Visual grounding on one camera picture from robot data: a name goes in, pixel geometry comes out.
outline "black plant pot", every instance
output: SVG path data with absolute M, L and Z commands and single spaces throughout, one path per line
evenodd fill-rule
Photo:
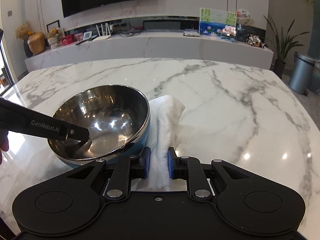
M 23 48 L 24 48 L 24 53 L 26 54 L 26 57 L 32 57 L 33 53 L 31 52 L 29 45 L 28 45 L 28 39 L 23 41 Z
M 273 68 L 273 72 L 281 79 L 282 79 L 282 73 L 284 71 L 284 67 L 285 67 L 285 62 L 277 59 L 275 62 L 275 67 Z

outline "black robotic gripper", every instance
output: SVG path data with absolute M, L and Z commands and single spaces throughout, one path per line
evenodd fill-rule
M 201 164 L 168 151 L 169 176 L 187 191 L 131 191 L 148 176 L 150 149 L 96 160 L 21 192 L 17 240 L 304 239 L 305 204 L 294 190 L 222 160 Z

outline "stainless steel bowl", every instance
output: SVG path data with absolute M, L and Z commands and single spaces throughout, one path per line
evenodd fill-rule
M 76 147 L 79 141 L 73 139 L 48 140 L 61 160 L 81 165 L 100 158 L 112 160 L 142 137 L 145 143 L 150 111 L 148 100 L 140 91 L 106 85 L 73 96 L 53 117 L 89 130 L 90 139 L 81 147 Z

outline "colorful canvas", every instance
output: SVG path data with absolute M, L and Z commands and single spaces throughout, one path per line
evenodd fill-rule
M 223 28 L 236 27 L 237 14 L 208 8 L 200 8 L 199 33 L 208 36 L 220 36 Z

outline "screw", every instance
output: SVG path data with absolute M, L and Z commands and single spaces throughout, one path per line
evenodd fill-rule
M 206 190 L 206 189 L 198 189 L 195 192 L 195 195 L 197 197 L 209 197 L 210 196 L 210 191 Z
M 122 191 L 119 189 L 111 189 L 107 192 L 109 197 L 120 197 L 122 195 Z

